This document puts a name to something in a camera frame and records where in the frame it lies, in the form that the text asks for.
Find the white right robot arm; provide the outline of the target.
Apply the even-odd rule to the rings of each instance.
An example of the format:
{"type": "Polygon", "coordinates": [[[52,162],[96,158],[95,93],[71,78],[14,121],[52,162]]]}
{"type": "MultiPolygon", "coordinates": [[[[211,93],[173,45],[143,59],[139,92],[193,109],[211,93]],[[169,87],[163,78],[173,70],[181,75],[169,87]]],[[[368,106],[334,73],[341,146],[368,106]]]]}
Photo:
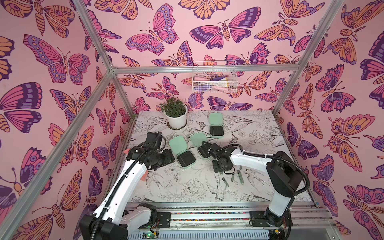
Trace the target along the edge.
{"type": "Polygon", "coordinates": [[[215,172],[226,172],[234,166],[243,166],[268,174],[274,194],[264,218],[272,227],[289,222],[290,208],[296,196],[310,188],[308,175],[285,152],[257,154],[245,151],[239,144],[221,147],[209,142],[202,142],[202,147],[214,158],[215,172]]]}

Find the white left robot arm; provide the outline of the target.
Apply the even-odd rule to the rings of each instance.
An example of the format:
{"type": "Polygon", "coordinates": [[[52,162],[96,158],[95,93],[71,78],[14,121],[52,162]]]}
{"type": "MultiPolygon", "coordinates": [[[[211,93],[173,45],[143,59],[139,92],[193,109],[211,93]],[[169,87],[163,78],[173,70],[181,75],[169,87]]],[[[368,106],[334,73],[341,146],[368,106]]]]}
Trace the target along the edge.
{"type": "Polygon", "coordinates": [[[126,205],[147,171],[174,163],[172,151],[165,146],[162,133],[148,132],[143,143],[126,151],[123,170],[106,198],[79,221],[84,240],[126,240],[141,227],[152,232],[158,226],[154,205],[141,203],[133,211],[127,211],[126,205]]]}

